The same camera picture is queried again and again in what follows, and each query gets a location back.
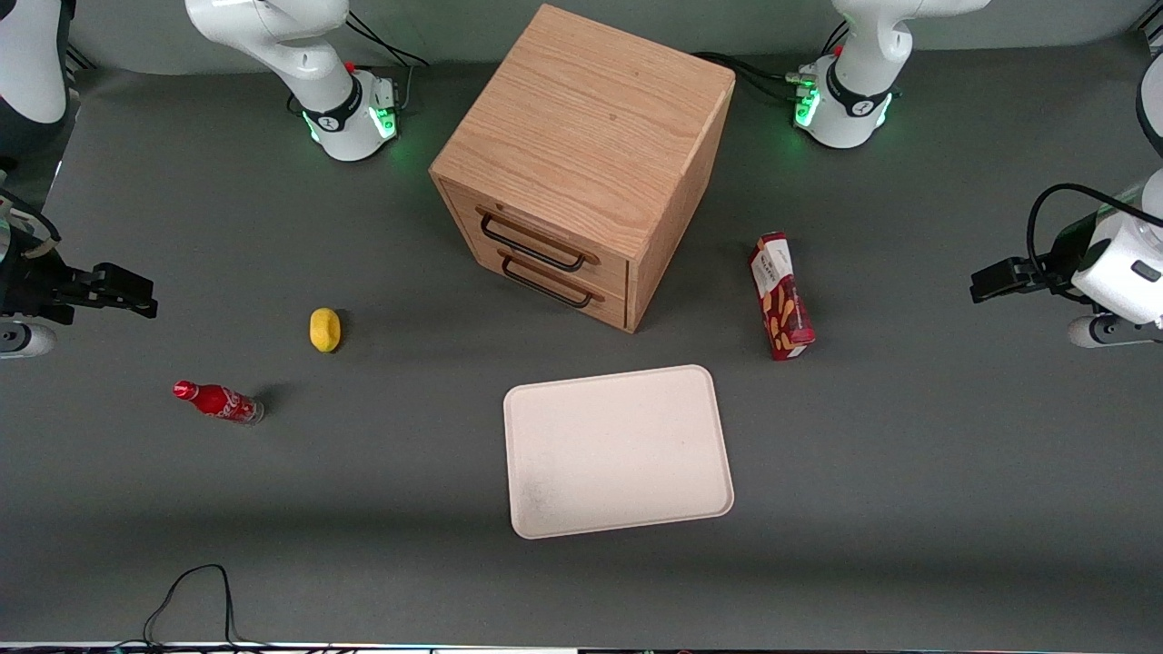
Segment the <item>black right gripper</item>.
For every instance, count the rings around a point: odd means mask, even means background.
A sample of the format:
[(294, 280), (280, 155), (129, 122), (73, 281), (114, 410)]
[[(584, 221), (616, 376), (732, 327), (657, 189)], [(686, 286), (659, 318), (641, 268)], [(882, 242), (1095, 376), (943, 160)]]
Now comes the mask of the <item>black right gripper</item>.
[(33, 317), (49, 322), (74, 322), (76, 307), (124, 310), (154, 319), (154, 282), (112, 263), (93, 266), (88, 293), (76, 277), (80, 270), (64, 263), (53, 243), (10, 243), (1, 269), (1, 315)]

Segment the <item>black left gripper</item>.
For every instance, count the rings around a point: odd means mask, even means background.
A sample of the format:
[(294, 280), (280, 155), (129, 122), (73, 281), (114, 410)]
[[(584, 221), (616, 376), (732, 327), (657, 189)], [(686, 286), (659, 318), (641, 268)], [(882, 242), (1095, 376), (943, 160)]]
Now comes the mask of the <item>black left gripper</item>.
[(1049, 291), (1070, 296), (1072, 276), (1080, 266), (1094, 227), (1065, 227), (1053, 241), (1049, 253), (1035, 253), (1035, 227), (1026, 229), (1029, 260), (1005, 258), (972, 273), (970, 296), (973, 303), (987, 303), (1005, 296)]

